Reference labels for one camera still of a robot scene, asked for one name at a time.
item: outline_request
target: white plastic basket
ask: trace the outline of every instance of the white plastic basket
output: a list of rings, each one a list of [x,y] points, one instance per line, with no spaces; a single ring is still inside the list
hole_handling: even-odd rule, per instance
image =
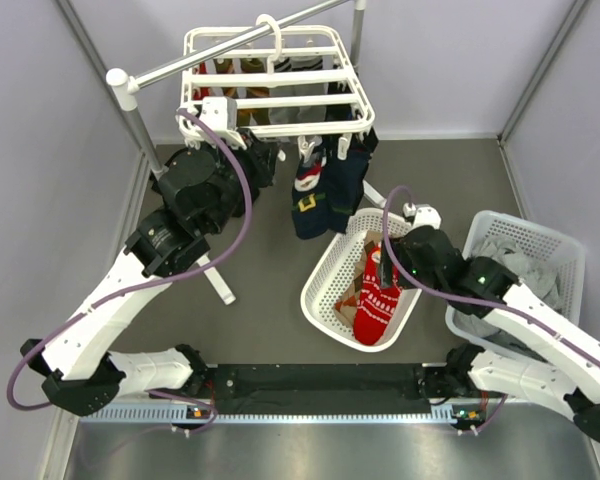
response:
[[[515,239],[523,252],[530,258],[546,262],[558,272],[558,287],[564,299],[561,314],[571,323],[578,325],[584,283],[585,250],[582,244],[567,235],[511,215],[492,211],[479,212],[471,223],[469,236],[462,252],[470,256],[474,246],[486,237],[505,236]],[[509,358],[524,358],[522,354],[491,343],[465,332],[455,323],[457,312],[447,307],[445,320],[449,329],[471,343],[488,348]]]
[[[405,235],[410,225],[397,215],[389,215],[389,233]],[[382,231],[382,210],[363,208],[349,219],[347,233],[334,237],[318,265],[302,289],[302,311],[313,325],[331,338],[362,352],[380,352],[396,341],[404,328],[413,307],[420,297],[420,290],[403,291],[396,311],[387,325],[384,335],[375,345],[358,342],[353,330],[338,321],[333,306],[353,281],[355,264],[360,259],[364,238],[368,230]]]

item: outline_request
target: metal rod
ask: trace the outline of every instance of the metal rod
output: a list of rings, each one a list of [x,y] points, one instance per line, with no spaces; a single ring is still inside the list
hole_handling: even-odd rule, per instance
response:
[[[133,131],[133,128],[129,124],[125,115],[118,108],[118,101],[113,92],[111,91],[111,88],[109,88],[109,85],[107,85],[107,82],[105,81],[108,68],[104,64],[100,53],[96,49],[93,41],[91,40],[91,37],[87,33],[87,30],[85,29],[82,20],[80,20],[80,17],[78,16],[78,12],[76,12],[75,8],[73,7],[71,0],[53,0],[53,3],[55,3],[58,7],[58,10],[62,14],[62,17],[64,18],[65,22],[67,23],[67,26],[75,36],[78,45],[80,45],[80,48],[87,57],[89,65],[91,65],[91,68],[93,68],[96,77],[98,78],[100,84],[104,88],[104,91],[107,93],[107,96],[109,97],[113,105],[116,107],[115,110],[120,116],[120,119],[124,123],[129,133],[131,134],[131,139],[136,144],[136,147],[140,148],[139,139],[136,137],[135,132]]]
[[[153,145],[153,141],[151,140],[151,136],[149,136],[149,132],[147,131],[147,126],[142,121],[142,116],[140,115],[140,110],[138,107],[133,110],[121,110],[122,115],[127,119],[131,128],[135,135],[137,135],[137,139],[140,142],[140,148],[144,152],[144,156],[149,162],[149,167],[151,171],[156,176],[156,178],[160,178],[160,176],[167,171],[167,167],[165,167],[158,160],[158,154],[156,153],[156,147]]]
[[[322,13],[326,10],[330,10],[333,7],[337,7],[338,5],[342,5],[343,3],[347,3],[351,0],[328,0],[326,2],[320,3],[318,5],[314,5],[313,7],[307,8],[298,13],[294,13],[293,15],[289,15],[281,20],[278,20],[278,25],[280,28],[288,27],[289,25],[294,25],[302,20],[313,17],[319,13]],[[167,78],[174,73],[182,72],[187,68],[191,68],[194,65],[198,65],[202,62],[206,62],[207,60],[211,60],[212,58],[217,57],[223,53],[227,53],[230,50],[241,47],[249,42],[257,40],[258,38],[262,38],[266,35],[273,33],[272,28],[269,25],[259,25],[246,30],[243,33],[235,35],[228,40],[219,43],[218,45],[214,45],[213,47],[207,48],[206,50],[202,50],[200,52],[192,53],[191,55],[186,55],[184,57],[178,58],[172,62],[169,62],[165,65],[161,65],[153,70],[150,70],[146,73],[143,73],[137,77],[135,77],[135,85],[138,88],[144,88],[149,85],[152,85],[160,80]]]
[[[351,65],[358,73],[358,64],[360,63],[360,49],[362,47],[362,26],[364,24],[364,7],[356,8],[353,11],[353,32],[351,34]]]
[[[589,2],[590,0],[575,0],[571,5],[571,8],[567,12],[565,19],[558,29],[558,32],[551,41],[551,44],[542,57],[542,60],[540,60],[540,63],[536,67],[536,70],[531,76],[531,79],[524,89],[524,92],[522,92],[522,96],[518,100],[518,103],[516,103],[513,112],[511,115],[509,115],[509,119],[505,123],[502,133],[499,136],[500,143],[506,143],[511,138],[513,131],[518,126],[518,123],[522,118],[522,115],[527,110],[527,106],[531,102],[531,99],[538,91],[538,88],[545,79],[549,68],[551,68],[551,65],[553,65],[558,53],[560,53],[560,50],[564,46],[566,39],[573,31],[574,26],[582,17],[584,9]]]

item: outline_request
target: drying rack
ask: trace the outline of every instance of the drying rack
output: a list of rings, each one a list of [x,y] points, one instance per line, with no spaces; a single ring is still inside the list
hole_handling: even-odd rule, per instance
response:
[[[348,3],[352,0],[328,0],[320,4],[309,7],[305,10],[289,15],[276,21],[269,15],[258,17],[255,27],[246,28],[199,28],[192,30],[185,37],[185,55],[165,65],[161,65],[153,70],[145,72],[138,76],[130,76],[120,68],[114,68],[107,72],[107,84],[113,90],[123,115],[127,118],[129,126],[132,129],[134,137],[138,140],[142,152],[149,163],[149,167],[154,176],[159,178],[166,171],[167,167],[159,160],[155,146],[151,140],[147,127],[138,110],[138,101],[135,94],[142,88],[153,85],[160,80],[168,78],[176,73],[183,72],[183,106],[191,111],[196,111],[200,106],[195,100],[195,91],[197,88],[221,87],[226,86],[256,86],[263,85],[275,87],[279,85],[297,85],[301,83],[330,83],[341,82],[346,84],[351,90],[350,94],[342,95],[317,95],[311,97],[282,97],[269,99],[240,99],[237,100],[238,108],[276,108],[287,106],[313,105],[313,102],[320,102],[320,105],[331,104],[350,104],[356,117],[348,122],[330,122],[321,124],[295,124],[295,125],[276,125],[276,126],[254,126],[254,134],[258,137],[280,137],[280,136],[298,136],[299,149],[301,154],[306,154],[307,149],[311,147],[304,141],[304,135],[324,135],[324,134],[342,134],[339,141],[339,157],[341,151],[348,149],[351,136],[354,134],[363,135],[368,132],[375,119],[375,114],[371,104],[362,89],[357,77],[357,67],[360,58],[360,46],[362,41],[362,27],[367,0],[354,1],[353,33],[350,55],[347,55],[346,49],[338,33],[328,27],[315,26],[297,26],[295,25],[303,20],[311,18],[319,13],[330,10],[334,7]],[[316,35],[330,40],[330,44],[324,46],[313,46],[311,44],[301,48],[285,48],[283,45],[284,36],[293,35]],[[273,35],[275,37],[274,49],[240,49],[240,47],[249,45],[260,38]],[[194,40],[196,37],[213,36],[220,40],[219,43],[212,45],[204,50],[194,49]],[[291,73],[273,73],[273,62],[281,56],[299,56],[299,55],[329,55],[334,59],[334,65],[337,67],[331,71],[321,72],[291,72]],[[264,74],[246,74],[246,75],[213,75],[197,74],[196,66],[214,58],[241,58],[246,57],[267,57],[268,72]],[[187,122],[181,121],[181,131],[187,143],[195,145],[196,142],[204,141],[204,137],[196,131],[193,126]],[[232,132],[218,132],[227,140],[234,140],[235,146],[240,146],[238,136]],[[365,196],[374,205],[382,208],[385,199],[366,181],[364,182]],[[198,265],[202,266],[209,263],[207,255],[198,260]],[[205,271],[205,275],[212,284],[220,298],[225,304],[232,303],[235,296],[215,268]]]

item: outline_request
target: white pipe connector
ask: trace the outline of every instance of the white pipe connector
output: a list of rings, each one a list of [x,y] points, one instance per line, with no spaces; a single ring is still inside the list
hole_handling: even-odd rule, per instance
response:
[[[118,105],[125,112],[138,108],[138,102],[130,91],[130,79],[127,72],[121,68],[112,68],[107,72],[107,84],[113,90]]]

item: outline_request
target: gray towel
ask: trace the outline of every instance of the gray towel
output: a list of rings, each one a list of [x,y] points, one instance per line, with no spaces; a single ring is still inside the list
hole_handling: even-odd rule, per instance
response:
[[[471,251],[472,257],[489,257],[504,265],[524,281],[525,285],[546,305],[559,312],[563,299],[558,288],[558,273],[543,262],[529,258],[515,240],[509,237],[487,237],[476,244]],[[489,340],[503,346],[514,342],[520,344],[512,335],[502,332],[484,320],[456,312],[455,324],[462,330],[477,337],[489,337]]]

